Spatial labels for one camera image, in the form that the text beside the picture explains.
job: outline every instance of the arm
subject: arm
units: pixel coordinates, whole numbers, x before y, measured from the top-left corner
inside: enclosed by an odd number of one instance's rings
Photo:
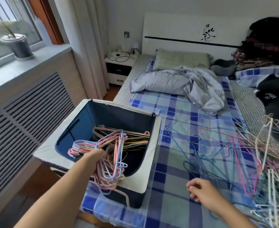
[[[230,204],[210,181],[195,178],[186,186],[192,199],[216,213],[230,228],[257,228],[249,218]]]
[[[90,176],[104,151],[96,149],[84,156],[41,196],[14,228],[71,228],[86,192]]]

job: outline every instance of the white curtain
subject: white curtain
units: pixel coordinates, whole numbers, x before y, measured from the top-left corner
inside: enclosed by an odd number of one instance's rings
[[[102,0],[54,0],[88,98],[103,99],[109,88],[104,56],[107,23]]]

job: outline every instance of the electrical outlet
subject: electrical outlet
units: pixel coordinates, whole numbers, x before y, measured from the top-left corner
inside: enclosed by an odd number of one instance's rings
[[[124,36],[125,36],[125,38],[130,38],[130,32],[125,31],[125,32],[124,32]]]

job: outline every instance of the window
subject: window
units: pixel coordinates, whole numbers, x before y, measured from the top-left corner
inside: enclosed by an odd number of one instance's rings
[[[33,18],[25,5],[25,0],[0,0],[0,37],[8,34],[3,21],[13,33],[27,36],[30,45],[41,41]],[[11,54],[6,45],[0,43],[0,58]]]

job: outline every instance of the storage box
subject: storage box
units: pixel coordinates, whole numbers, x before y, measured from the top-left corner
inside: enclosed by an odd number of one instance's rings
[[[119,203],[139,208],[147,189],[161,125],[161,117],[154,113],[111,101],[83,100],[37,149],[34,156],[64,173],[76,161],[67,153],[73,142],[90,140],[96,125],[137,133],[150,132],[147,148],[129,152],[124,160],[128,167],[124,171],[125,178],[118,183],[117,191],[105,195]]]

